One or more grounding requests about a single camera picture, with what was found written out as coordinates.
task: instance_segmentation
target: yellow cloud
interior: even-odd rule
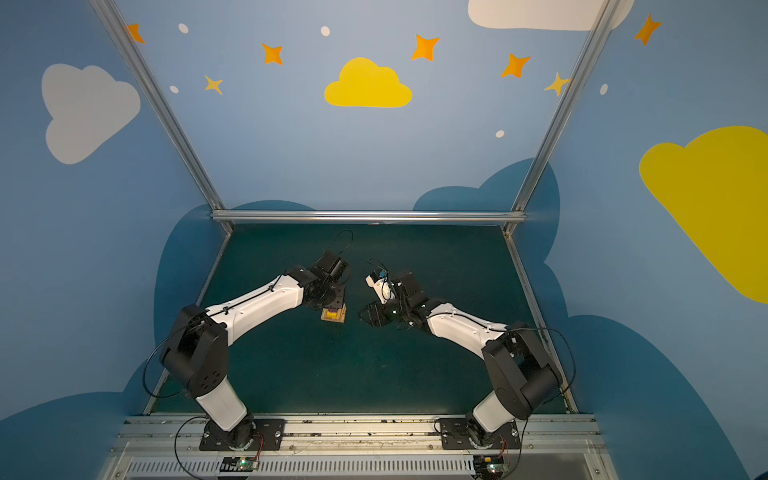
[[[402,107],[411,101],[411,89],[400,83],[389,67],[368,58],[353,58],[326,87],[326,101],[337,107]]]
[[[733,288],[768,303],[768,134],[723,127],[658,144],[640,175]]]

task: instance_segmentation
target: yellow star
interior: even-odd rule
[[[221,95],[221,90],[219,90],[219,83],[221,83],[223,80],[213,81],[210,78],[208,78],[208,75],[206,75],[205,78],[208,80],[208,86],[205,87],[205,89],[206,90],[215,90],[215,91],[219,92],[219,95]]]
[[[648,39],[650,38],[650,35],[654,33],[654,31],[660,26],[661,22],[654,22],[650,15],[648,15],[648,20],[645,21],[645,25],[643,25],[643,28],[634,37],[642,40],[643,45],[648,45]]]
[[[438,40],[439,38],[426,40],[417,35],[416,51],[413,52],[413,56],[411,57],[411,60],[416,60],[417,58],[426,58],[427,60],[432,61],[432,49],[435,47],[435,44],[437,43]]]
[[[139,24],[134,23],[133,25],[126,25],[128,27],[128,31],[131,33],[131,37],[134,38],[135,41],[139,43],[144,43],[144,39],[139,35]]]
[[[283,47],[268,47],[266,44],[261,44],[262,47],[264,47],[264,51],[266,52],[266,58],[264,58],[264,64],[268,63],[276,63],[278,65],[282,65],[283,61],[280,60],[280,50],[283,50]]]
[[[517,58],[514,55],[509,55],[509,65],[507,65],[506,70],[502,73],[502,77],[514,75],[515,77],[520,78],[520,75],[523,74],[523,66],[525,65],[525,62],[530,59],[531,57]]]
[[[560,72],[557,72],[554,74],[554,83],[544,89],[544,91],[547,90],[554,90],[558,93],[558,97],[560,96],[560,90],[563,88],[563,85],[567,84],[569,81],[571,81],[570,78],[566,78],[563,80],[560,78]]]

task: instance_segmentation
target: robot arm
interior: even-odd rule
[[[412,273],[390,279],[371,273],[366,282],[379,297],[360,318],[374,326],[407,322],[466,348],[485,361],[493,392],[468,416],[473,441],[482,445],[514,418],[527,419],[562,384],[562,376],[536,333],[524,323],[507,326],[462,312],[451,303],[424,294]]]
[[[181,310],[161,362],[210,416],[215,425],[209,427],[220,429],[227,447],[241,449],[253,439],[251,415],[227,378],[229,346],[278,313],[302,304],[342,309],[344,285],[339,280],[346,267],[341,257],[326,251],[311,268],[295,266],[229,302]]]

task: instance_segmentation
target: wooden block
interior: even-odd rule
[[[344,323],[346,318],[346,303],[339,308],[324,308],[320,318],[329,322]]]

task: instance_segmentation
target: black mounting plate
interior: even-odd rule
[[[286,421],[283,419],[254,419],[253,420],[253,441],[244,452],[258,452],[261,447],[261,439],[257,433],[264,437],[264,450],[280,450],[280,443],[283,442],[283,429]],[[232,452],[227,447],[227,439],[220,433],[220,429],[209,429],[210,422],[205,425],[203,430],[203,439],[200,440],[200,450],[202,452]]]
[[[440,431],[443,450],[475,450],[476,447],[469,441],[467,419],[462,417],[437,419],[435,427]],[[493,444],[489,449],[499,450],[502,447],[502,436],[507,441],[510,450],[517,450],[521,446],[518,425],[515,420],[505,423],[493,434]]]

